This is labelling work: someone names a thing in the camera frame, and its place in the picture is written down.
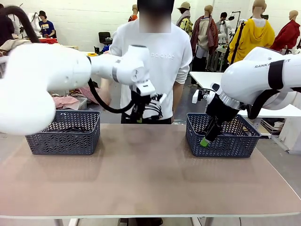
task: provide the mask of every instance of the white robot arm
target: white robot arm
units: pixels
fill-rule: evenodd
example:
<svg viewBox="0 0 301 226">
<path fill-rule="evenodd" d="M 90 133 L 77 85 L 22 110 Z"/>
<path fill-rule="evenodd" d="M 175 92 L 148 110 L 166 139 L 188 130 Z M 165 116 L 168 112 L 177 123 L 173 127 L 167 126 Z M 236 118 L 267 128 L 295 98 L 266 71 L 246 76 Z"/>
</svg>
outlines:
<svg viewBox="0 0 301 226">
<path fill-rule="evenodd" d="M 42 35 L 40 34 L 41 28 L 39 25 L 39 15 L 38 13 L 29 13 L 28 19 L 31 22 L 32 28 L 38 38 L 41 38 Z"/>
<path fill-rule="evenodd" d="M 267 48 L 254 48 L 242 61 L 224 72 L 221 84 L 213 84 L 215 92 L 196 97 L 208 102 L 206 113 L 213 123 L 202 144 L 208 145 L 220 134 L 222 123 L 231 121 L 240 110 L 248 118 L 257 118 L 262 108 L 278 110 L 288 106 L 301 92 L 301 55 L 281 55 Z"/>
<path fill-rule="evenodd" d="M 229 20 L 222 21 L 221 29 L 220 29 L 221 33 L 218 35 L 218 39 L 220 42 L 223 42 L 224 41 L 223 39 L 227 38 L 226 32 L 228 32 L 228 29 L 230 30 L 229 31 L 229 39 L 230 39 L 235 35 L 235 29 L 232 27 L 231 21 Z"/>
<path fill-rule="evenodd" d="M 48 91 L 84 86 L 91 74 L 129 85 L 141 97 L 157 97 L 148 71 L 149 50 L 130 46 L 123 57 L 87 57 L 60 45 L 21 45 L 10 54 L 0 80 L 0 132 L 29 135 L 47 127 L 55 115 Z"/>
</svg>

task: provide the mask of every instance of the scarf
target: scarf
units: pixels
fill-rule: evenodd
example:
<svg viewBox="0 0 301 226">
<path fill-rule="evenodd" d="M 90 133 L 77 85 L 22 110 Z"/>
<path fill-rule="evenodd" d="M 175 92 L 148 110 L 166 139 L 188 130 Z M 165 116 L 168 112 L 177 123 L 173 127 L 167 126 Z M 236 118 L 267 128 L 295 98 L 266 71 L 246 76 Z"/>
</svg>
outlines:
<svg viewBox="0 0 301 226">
<path fill-rule="evenodd" d="M 181 22 L 183 19 L 185 18 L 190 18 L 190 10 L 186 10 L 180 17 L 180 19 L 178 20 L 178 22 L 176 23 L 176 25 L 179 27 L 181 25 Z"/>
<path fill-rule="evenodd" d="M 196 46 L 198 42 L 198 33 L 199 33 L 199 23 L 201 22 L 201 19 L 203 19 L 204 16 L 201 16 L 194 24 L 192 37 L 190 40 L 192 53 L 195 56 L 196 54 Z M 215 25 L 214 20 L 212 19 L 212 16 L 209 17 L 209 25 L 207 29 L 207 35 L 208 35 L 208 47 L 209 47 L 209 54 L 213 54 L 214 51 L 218 47 L 218 30 Z"/>
</svg>

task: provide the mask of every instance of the green object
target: green object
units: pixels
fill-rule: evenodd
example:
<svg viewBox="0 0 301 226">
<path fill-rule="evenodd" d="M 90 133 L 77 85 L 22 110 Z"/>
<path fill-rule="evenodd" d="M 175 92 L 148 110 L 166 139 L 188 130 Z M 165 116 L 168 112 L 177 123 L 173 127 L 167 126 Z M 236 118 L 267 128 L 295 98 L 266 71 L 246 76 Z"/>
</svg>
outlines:
<svg viewBox="0 0 301 226">
<path fill-rule="evenodd" d="M 209 143 L 206 141 L 205 138 L 202 139 L 200 144 L 201 144 L 202 147 L 208 147 L 208 145 L 209 145 Z"/>
</svg>

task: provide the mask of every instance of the red coat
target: red coat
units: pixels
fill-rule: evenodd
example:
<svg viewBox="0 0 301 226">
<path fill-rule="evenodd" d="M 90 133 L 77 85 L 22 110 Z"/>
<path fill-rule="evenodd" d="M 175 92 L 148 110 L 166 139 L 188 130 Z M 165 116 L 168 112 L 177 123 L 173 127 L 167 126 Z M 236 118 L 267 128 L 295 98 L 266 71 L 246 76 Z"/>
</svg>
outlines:
<svg viewBox="0 0 301 226">
<path fill-rule="evenodd" d="M 299 27 L 300 25 L 296 23 L 296 21 L 291 20 L 282 28 L 270 48 L 276 51 L 282 50 L 285 46 L 287 46 L 288 49 L 293 48 L 297 44 L 297 39 L 300 36 Z"/>
</svg>

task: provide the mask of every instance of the plastic basket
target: plastic basket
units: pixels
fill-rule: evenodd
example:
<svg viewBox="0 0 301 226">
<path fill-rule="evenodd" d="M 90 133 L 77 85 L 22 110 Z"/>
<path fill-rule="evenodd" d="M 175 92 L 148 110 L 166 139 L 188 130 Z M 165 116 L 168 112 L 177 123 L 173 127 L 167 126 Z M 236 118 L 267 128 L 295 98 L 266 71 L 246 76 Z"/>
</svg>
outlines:
<svg viewBox="0 0 301 226">
<path fill-rule="evenodd" d="M 80 128 L 81 131 L 62 132 Z M 57 110 L 43 131 L 26 136 L 33 154 L 91 155 L 100 136 L 100 112 Z"/>
<path fill-rule="evenodd" d="M 207 114 L 188 113 L 186 138 L 191 152 L 196 157 L 229 157 L 249 158 L 261 137 L 260 133 L 241 115 L 237 115 L 231 122 L 222 125 L 222 134 L 208 147 L 202 147 L 200 142 L 211 117 Z"/>
</svg>

